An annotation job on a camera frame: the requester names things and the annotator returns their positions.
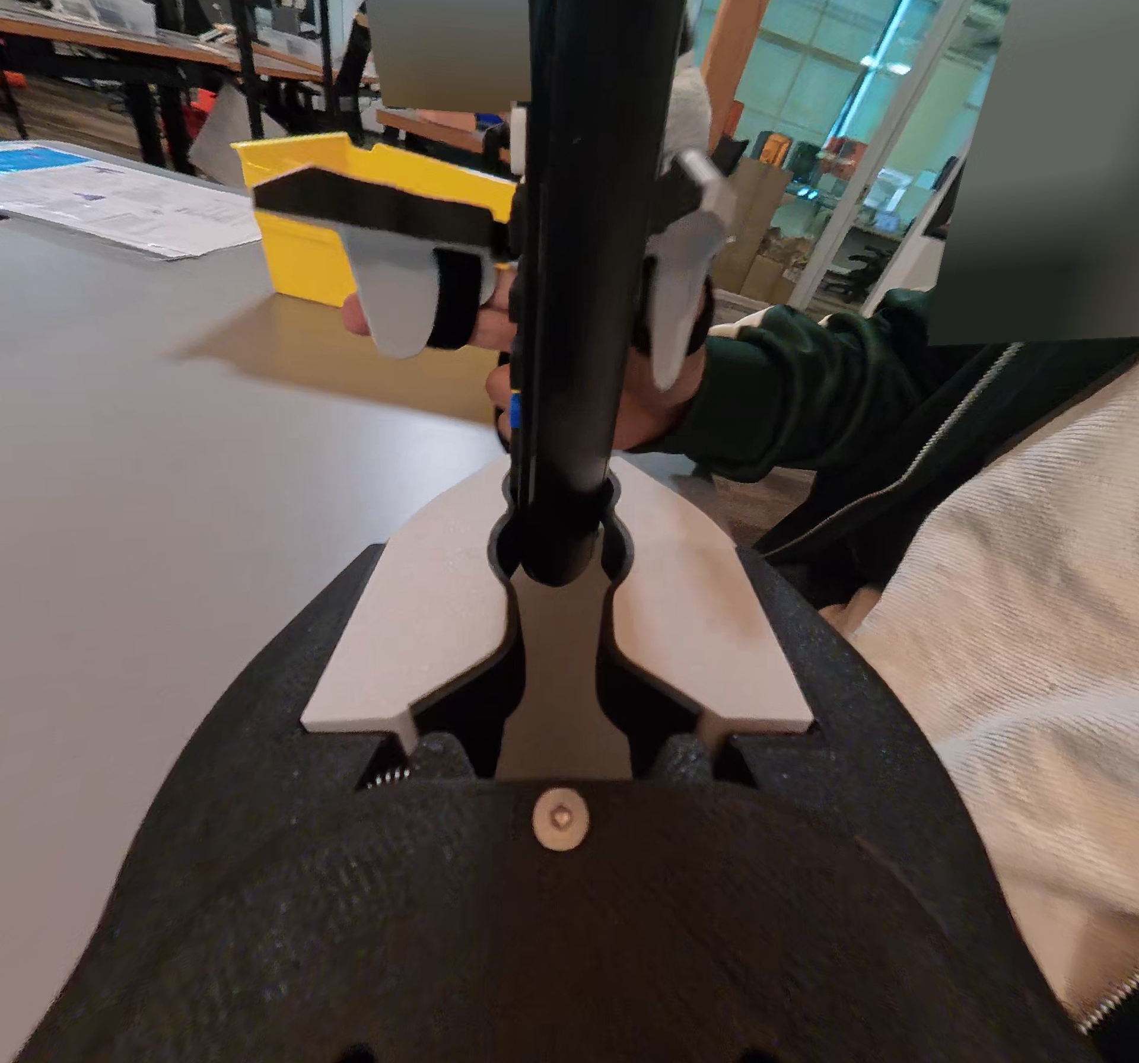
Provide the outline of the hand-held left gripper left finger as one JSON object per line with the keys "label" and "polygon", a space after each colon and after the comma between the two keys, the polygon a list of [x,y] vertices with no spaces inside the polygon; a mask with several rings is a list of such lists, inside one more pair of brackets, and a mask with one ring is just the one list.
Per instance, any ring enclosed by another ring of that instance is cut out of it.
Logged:
{"label": "hand-held left gripper left finger", "polygon": [[391,535],[302,711],[306,731],[392,733],[412,750],[416,714],[500,651],[508,590],[489,546],[508,469],[489,463]]}

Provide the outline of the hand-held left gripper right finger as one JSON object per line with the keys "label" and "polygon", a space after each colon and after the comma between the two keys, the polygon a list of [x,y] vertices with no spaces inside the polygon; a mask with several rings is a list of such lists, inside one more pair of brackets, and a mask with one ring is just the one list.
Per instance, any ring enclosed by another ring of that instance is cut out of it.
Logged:
{"label": "hand-held left gripper right finger", "polygon": [[598,700],[631,747],[694,734],[802,734],[816,721],[729,535],[624,459],[609,465],[609,589]]}

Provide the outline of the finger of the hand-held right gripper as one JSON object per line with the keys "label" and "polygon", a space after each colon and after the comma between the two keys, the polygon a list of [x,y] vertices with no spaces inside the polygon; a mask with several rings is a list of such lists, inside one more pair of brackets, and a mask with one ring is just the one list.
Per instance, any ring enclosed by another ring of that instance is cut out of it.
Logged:
{"label": "finger of the hand-held right gripper", "polygon": [[[436,246],[433,242],[413,240],[403,231],[391,234],[349,226],[337,226],[336,231],[349,254],[358,286],[355,294],[372,340],[382,354],[395,359],[419,355],[427,347],[425,344],[434,322],[437,297],[433,250],[445,247],[477,252],[495,268],[509,262],[513,256],[510,219],[503,261],[494,260],[493,252],[485,247],[467,244]],[[490,273],[485,273],[484,287],[494,289]],[[493,289],[487,293],[487,299]]]}
{"label": "finger of the hand-held right gripper", "polygon": [[677,385],[711,265],[734,226],[734,188],[700,149],[677,152],[654,185],[645,319],[655,387]]}

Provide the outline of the yellow plastic bin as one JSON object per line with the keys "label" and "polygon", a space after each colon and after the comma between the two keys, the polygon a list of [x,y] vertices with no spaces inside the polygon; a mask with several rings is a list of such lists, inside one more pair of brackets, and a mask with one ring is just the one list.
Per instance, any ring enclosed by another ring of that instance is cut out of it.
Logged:
{"label": "yellow plastic bin", "polygon": [[505,260],[513,180],[345,132],[233,144],[274,291],[341,306],[358,289],[337,226],[475,245]]}

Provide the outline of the black remote control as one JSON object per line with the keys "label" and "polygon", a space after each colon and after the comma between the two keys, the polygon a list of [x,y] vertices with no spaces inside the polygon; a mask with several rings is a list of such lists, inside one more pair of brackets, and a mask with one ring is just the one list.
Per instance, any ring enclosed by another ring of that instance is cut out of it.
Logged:
{"label": "black remote control", "polygon": [[570,584],[608,465],[686,0],[528,0],[521,305],[505,415],[521,569]]}

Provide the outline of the person's right forearm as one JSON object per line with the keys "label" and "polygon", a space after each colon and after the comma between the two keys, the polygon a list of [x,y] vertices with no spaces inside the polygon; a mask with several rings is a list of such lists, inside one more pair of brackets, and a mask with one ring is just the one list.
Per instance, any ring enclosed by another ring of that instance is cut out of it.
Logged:
{"label": "person's right forearm", "polygon": [[711,335],[695,395],[647,449],[741,483],[851,464],[943,381],[928,347],[932,301],[893,291],[870,317],[825,322],[776,305],[755,326]]}

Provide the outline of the grey desk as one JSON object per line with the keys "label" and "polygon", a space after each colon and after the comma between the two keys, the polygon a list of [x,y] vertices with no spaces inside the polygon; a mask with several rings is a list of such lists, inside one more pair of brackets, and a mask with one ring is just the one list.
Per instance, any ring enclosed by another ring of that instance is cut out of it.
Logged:
{"label": "grey desk", "polygon": [[391,361],[259,245],[1,237],[1,1053],[82,954],[174,760],[343,569],[501,455],[481,350]]}

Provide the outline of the person's right hand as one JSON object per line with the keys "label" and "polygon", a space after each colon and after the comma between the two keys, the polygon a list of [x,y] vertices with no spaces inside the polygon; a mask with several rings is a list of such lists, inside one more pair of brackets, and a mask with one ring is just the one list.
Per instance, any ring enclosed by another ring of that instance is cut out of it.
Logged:
{"label": "person's right hand", "polygon": [[[503,354],[509,351],[516,334],[516,325],[508,318],[509,289],[516,276],[515,267],[495,268],[497,279],[493,293],[480,306],[470,345]],[[711,314],[714,299],[711,287],[703,288],[702,313]],[[349,332],[360,336],[370,335],[367,319],[355,293],[344,299],[341,311]],[[631,350],[625,365],[624,382],[618,399],[618,420],[614,432],[613,447],[620,451],[636,450],[665,438],[675,430],[687,407],[700,386],[705,367],[705,349],[702,344],[688,355],[673,387],[659,390],[653,379],[652,365],[646,355]],[[485,390],[494,408],[500,440],[509,445],[511,436],[509,423],[510,381],[509,367],[500,365],[487,375]]]}

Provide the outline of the brown cardboard box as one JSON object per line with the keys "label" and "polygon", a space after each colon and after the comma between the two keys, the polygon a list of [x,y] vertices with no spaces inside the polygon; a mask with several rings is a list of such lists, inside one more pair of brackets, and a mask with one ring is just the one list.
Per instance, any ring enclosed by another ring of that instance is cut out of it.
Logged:
{"label": "brown cardboard box", "polygon": [[729,183],[736,216],[729,242],[713,262],[711,281],[719,291],[759,304],[784,304],[793,283],[777,260],[760,254],[776,212],[786,199],[790,175],[757,160],[741,160]]}

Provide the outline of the white leaning panel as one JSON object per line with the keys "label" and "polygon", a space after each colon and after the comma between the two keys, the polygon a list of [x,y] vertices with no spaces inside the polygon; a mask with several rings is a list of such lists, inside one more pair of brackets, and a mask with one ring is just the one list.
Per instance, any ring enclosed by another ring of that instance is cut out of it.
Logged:
{"label": "white leaning panel", "polygon": [[236,85],[226,82],[192,140],[189,161],[203,178],[243,193],[248,198],[241,163],[233,146],[252,139],[245,96]]}

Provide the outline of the dark green zip jacket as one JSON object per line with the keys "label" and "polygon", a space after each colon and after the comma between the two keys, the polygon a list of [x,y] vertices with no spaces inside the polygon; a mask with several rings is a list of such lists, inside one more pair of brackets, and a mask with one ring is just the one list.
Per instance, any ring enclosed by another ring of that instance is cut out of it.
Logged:
{"label": "dark green zip jacket", "polygon": [[[755,326],[767,309],[708,337]],[[1137,340],[928,347],[943,381],[918,412],[851,464],[805,471],[816,477],[809,497],[757,540],[820,613],[862,588],[884,590],[947,497],[1137,365]],[[1089,1030],[1071,1017],[1104,1061],[1137,1060],[1136,998]]]}

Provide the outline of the printed paper sheet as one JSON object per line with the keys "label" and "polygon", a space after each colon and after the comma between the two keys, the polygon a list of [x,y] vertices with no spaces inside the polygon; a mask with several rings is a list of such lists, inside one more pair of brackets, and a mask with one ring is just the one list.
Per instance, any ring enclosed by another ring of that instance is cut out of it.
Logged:
{"label": "printed paper sheet", "polygon": [[249,199],[46,144],[2,144],[1,211],[162,260],[260,242]]}

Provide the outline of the cream white shirt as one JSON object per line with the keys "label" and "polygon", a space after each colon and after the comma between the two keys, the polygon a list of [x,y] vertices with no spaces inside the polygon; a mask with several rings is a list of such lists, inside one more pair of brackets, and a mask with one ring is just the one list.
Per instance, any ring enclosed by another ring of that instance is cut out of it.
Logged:
{"label": "cream white shirt", "polygon": [[1062,1006],[1089,1030],[1137,998],[1137,365],[821,615],[935,747]]}

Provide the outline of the wooden background table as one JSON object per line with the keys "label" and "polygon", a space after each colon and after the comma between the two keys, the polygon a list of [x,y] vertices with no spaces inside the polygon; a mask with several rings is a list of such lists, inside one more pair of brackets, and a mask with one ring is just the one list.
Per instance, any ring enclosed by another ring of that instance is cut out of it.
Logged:
{"label": "wooden background table", "polygon": [[203,44],[170,31],[139,36],[43,13],[3,11],[1,34],[5,69],[27,77],[207,89],[224,79],[236,79],[236,85],[245,81],[233,46]]}

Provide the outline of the wooden post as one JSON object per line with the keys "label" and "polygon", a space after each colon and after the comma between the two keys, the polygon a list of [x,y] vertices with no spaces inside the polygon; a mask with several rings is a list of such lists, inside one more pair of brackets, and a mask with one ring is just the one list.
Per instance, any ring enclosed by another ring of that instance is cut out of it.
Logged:
{"label": "wooden post", "polygon": [[708,148],[726,131],[737,88],[770,0],[721,0],[702,62],[711,120]]}

